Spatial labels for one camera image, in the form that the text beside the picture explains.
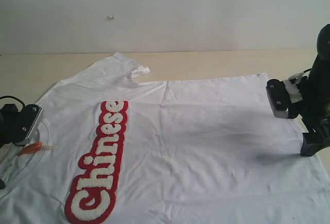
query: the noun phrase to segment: white wall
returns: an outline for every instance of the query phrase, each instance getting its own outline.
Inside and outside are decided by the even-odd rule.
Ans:
[[[328,22],[330,0],[0,0],[0,53],[314,47]]]

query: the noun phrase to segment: orange object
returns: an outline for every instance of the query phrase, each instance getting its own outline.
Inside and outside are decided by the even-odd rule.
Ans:
[[[42,142],[33,143],[25,148],[23,148],[17,155],[21,156],[22,154],[35,153],[42,148]]]

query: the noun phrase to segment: t-shirt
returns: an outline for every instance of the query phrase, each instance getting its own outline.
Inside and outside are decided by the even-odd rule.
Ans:
[[[266,74],[134,81],[148,72],[117,53],[37,102],[52,148],[2,161],[1,223],[329,223],[330,180]]]

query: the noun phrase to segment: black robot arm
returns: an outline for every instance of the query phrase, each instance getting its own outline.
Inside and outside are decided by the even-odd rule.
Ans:
[[[308,76],[305,71],[285,81],[271,79],[266,86],[276,117],[302,116],[308,130],[303,133],[302,156],[330,147],[330,24],[320,31],[317,50]]]

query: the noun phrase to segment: cable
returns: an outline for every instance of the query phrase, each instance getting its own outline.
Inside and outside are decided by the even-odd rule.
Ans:
[[[11,95],[5,95],[5,96],[0,97],[0,99],[6,99],[6,98],[17,100],[19,103],[22,104],[23,108],[25,107],[24,102],[22,102],[20,99],[14,97],[14,96],[11,96]]]

